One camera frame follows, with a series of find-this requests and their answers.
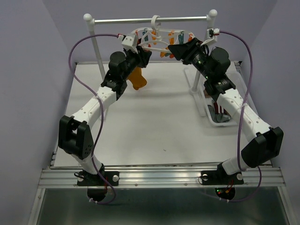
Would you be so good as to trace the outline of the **white round clip hanger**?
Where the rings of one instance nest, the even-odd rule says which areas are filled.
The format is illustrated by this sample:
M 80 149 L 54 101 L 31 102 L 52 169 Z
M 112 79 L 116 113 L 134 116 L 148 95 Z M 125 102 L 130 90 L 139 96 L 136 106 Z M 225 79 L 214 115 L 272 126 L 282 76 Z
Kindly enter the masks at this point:
M 168 49 L 168 45 L 184 44 L 191 41 L 195 35 L 188 30 L 162 29 L 157 21 L 160 16 L 154 15 L 150 27 L 141 27 L 131 33 L 138 36 L 138 45 L 152 52 L 165 52 L 164 57 L 174 58 Z

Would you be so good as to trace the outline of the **mustard sock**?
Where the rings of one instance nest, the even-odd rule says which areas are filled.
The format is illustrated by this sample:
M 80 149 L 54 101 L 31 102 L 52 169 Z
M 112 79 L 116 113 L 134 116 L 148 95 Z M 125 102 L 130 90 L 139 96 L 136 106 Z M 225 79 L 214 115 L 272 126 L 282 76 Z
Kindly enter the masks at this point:
M 147 80 L 142 76 L 142 69 L 140 67 L 136 67 L 127 80 L 132 83 L 134 90 L 139 90 L 147 84 Z

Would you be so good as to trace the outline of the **maroon white striped sock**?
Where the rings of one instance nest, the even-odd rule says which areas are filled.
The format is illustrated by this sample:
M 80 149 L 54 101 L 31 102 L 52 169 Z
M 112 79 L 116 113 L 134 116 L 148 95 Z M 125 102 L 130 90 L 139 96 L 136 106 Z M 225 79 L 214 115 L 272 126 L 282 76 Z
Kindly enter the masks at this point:
M 212 104 L 214 107 L 215 114 L 221 114 L 224 112 L 223 108 L 220 105 L 218 105 L 216 101 L 212 100 Z

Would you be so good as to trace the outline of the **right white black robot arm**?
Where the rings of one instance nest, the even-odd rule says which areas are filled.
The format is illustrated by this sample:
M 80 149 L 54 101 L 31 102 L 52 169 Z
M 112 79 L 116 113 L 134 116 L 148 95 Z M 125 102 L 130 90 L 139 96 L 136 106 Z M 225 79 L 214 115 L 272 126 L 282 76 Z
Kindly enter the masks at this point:
M 239 124 L 248 144 L 237 155 L 217 166 L 214 171 L 201 173 L 204 185 L 225 185 L 237 174 L 255 168 L 279 155 L 284 132 L 264 122 L 241 97 L 234 83 L 227 77 L 230 66 L 228 52 L 220 47 L 207 53 L 207 46 L 197 38 L 184 44 L 169 45 L 176 60 L 193 65 L 206 79 L 204 87 L 212 99 Z

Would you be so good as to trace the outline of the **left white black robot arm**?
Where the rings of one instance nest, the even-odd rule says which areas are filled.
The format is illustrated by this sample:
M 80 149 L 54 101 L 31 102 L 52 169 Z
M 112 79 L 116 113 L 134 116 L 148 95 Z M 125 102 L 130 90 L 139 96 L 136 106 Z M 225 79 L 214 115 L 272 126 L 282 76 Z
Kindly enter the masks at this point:
M 95 96 L 70 117 L 59 122 L 58 146 L 71 155 L 95 185 L 104 181 L 104 165 L 94 156 L 96 141 L 91 128 L 104 118 L 105 110 L 115 103 L 127 88 L 127 79 L 137 68 L 147 67 L 151 51 L 137 47 L 137 52 L 124 50 L 110 56 L 108 71 Z

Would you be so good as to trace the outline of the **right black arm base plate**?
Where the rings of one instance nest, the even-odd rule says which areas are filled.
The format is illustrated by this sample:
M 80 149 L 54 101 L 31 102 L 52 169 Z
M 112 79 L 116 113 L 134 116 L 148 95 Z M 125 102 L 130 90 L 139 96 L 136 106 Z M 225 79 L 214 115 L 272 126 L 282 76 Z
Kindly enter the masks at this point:
M 217 170 L 201 171 L 201 180 L 203 185 L 228 185 L 233 182 L 234 185 L 244 184 L 242 173 L 237 172 L 232 175 Z

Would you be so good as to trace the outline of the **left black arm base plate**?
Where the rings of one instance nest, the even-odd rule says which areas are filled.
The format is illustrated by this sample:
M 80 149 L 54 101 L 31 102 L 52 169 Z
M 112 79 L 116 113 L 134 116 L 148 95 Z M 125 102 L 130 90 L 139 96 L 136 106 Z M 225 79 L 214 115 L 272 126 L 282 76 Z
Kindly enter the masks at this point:
M 108 186 L 98 174 L 89 174 L 86 171 L 80 171 L 75 172 L 74 176 L 77 178 L 77 186 L 80 187 Z M 113 187 L 116 187 L 119 185 L 119 172 L 106 171 L 104 172 L 104 179 Z

